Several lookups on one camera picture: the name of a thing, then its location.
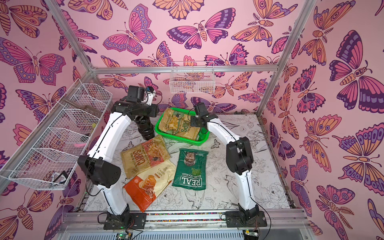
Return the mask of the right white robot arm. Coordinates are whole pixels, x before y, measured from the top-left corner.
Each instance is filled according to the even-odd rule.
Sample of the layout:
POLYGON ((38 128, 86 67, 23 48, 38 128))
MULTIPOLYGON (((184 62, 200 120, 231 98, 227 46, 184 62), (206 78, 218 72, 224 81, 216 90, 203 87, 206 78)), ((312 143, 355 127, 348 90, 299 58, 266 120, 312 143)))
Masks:
POLYGON ((247 137, 240 137, 227 128, 219 117, 209 113, 205 104, 194 104, 195 115, 191 117, 191 126, 206 129, 226 145, 226 164, 235 174, 239 188, 239 210, 231 216, 226 213, 226 219, 239 221, 248 227, 257 224, 262 208, 254 199, 252 188, 252 165, 254 157, 251 143, 247 137))

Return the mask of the orange cream cassava chips bag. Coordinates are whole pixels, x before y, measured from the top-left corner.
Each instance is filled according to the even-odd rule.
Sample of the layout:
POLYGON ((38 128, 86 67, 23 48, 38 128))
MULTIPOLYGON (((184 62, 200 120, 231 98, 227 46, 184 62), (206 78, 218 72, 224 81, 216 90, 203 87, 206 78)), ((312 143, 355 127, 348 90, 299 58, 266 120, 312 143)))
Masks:
POLYGON ((175 173, 176 166, 166 160, 135 176, 124 189, 143 213, 172 183, 175 173))

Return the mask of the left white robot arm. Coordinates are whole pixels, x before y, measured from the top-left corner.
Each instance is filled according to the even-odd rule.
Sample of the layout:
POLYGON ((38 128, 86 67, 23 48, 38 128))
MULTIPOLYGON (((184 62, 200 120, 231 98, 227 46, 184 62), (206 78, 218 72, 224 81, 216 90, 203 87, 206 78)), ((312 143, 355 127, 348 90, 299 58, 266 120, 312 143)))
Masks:
POLYGON ((130 207, 118 185, 122 170, 112 161, 117 145, 131 123, 137 124, 144 140, 154 138, 151 118, 159 113, 158 105, 153 103, 155 95, 156 90, 152 87, 129 86, 127 95, 113 104, 107 125, 95 145, 78 158, 83 173, 108 204, 106 220, 102 222, 104 230, 126 230, 135 223, 139 224, 138 230, 144 227, 142 214, 131 217, 130 207))

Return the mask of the yellow sour cream chips bag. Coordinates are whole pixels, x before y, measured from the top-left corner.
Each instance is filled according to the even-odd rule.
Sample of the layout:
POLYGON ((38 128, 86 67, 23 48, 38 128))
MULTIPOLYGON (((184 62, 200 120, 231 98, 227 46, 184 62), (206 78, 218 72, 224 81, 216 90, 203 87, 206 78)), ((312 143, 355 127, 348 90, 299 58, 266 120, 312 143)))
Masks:
POLYGON ((168 108, 163 113, 159 123, 159 130, 188 140, 197 140, 200 128, 192 127, 187 113, 168 108))

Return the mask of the dark green REAL chips bag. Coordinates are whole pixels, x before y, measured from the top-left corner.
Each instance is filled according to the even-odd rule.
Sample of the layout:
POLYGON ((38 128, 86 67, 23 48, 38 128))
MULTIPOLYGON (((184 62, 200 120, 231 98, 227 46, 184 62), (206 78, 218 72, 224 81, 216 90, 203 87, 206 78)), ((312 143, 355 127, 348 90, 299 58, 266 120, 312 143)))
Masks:
POLYGON ((180 149, 172 186, 194 191, 205 190, 208 154, 202 150, 180 149))

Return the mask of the yellow red tomato chips bag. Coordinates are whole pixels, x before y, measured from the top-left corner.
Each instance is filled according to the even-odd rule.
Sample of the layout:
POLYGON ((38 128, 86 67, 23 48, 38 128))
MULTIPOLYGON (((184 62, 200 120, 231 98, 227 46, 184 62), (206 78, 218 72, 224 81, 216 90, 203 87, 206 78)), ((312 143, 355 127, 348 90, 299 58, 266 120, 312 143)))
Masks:
POLYGON ((171 159, 166 143, 160 135, 122 151, 121 157, 127 179, 171 159))

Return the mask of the green plastic basket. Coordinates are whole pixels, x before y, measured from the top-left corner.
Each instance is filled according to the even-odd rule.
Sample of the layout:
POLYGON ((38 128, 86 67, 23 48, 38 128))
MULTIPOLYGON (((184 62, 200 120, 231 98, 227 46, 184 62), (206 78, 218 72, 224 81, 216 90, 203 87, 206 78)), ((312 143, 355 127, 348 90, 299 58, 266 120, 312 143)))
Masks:
POLYGON ((210 133, 200 127, 191 126, 194 116, 194 111, 168 108, 156 123, 155 131, 166 139, 201 146, 209 139, 210 133))

